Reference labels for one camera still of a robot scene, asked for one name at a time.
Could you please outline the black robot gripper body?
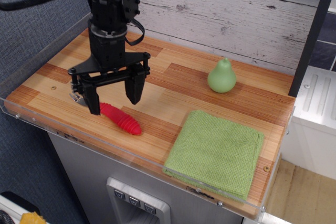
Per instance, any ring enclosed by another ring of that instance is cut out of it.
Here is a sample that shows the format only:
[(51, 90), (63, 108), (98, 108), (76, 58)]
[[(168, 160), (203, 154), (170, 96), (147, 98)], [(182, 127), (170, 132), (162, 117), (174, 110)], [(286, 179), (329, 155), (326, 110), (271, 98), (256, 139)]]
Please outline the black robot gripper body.
[(97, 26), (89, 26), (90, 57), (68, 70), (73, 89), (85, 84), (96, 87), (125, 81), (128, 88), (142, 89), (150, 73), (147, 52), (126, 52), (127, 28), (108, 33)]

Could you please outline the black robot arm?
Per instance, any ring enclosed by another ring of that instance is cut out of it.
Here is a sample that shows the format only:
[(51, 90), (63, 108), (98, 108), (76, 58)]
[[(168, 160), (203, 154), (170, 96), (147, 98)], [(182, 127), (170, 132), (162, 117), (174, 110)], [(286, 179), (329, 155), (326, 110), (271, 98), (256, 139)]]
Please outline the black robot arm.
[(127, 24), (132, 23), (144, 32), (135, 20), (140, 13), (140, 0), (88, 0), (91, 9), (89, 20), (90, 57), (68, 70), (72, 90), (82, 95), (91, 114), (100, 114), (97, 88), (124, 82), (125, 91), (132, 104), (142, 95), (145, 79), (150, 73), (147, 52), (126, 52), (125, 46), (137, 45), (143, 36), (128, 41)]

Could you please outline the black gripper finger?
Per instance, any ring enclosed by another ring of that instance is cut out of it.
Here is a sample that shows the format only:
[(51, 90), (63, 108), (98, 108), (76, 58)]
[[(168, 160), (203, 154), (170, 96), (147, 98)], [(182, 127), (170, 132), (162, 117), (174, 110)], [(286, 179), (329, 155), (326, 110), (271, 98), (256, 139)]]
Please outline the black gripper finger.
[(144, 73), (136, 75), (130, 74), (124, 81), (127, 98), (134, 105), (141, 100), (145, 77)]
[(97, 87), (90, 83), (83, 83), (80, 92), (90, 113), (93, 115), (100, 115), (100, 101), (97, 94)]

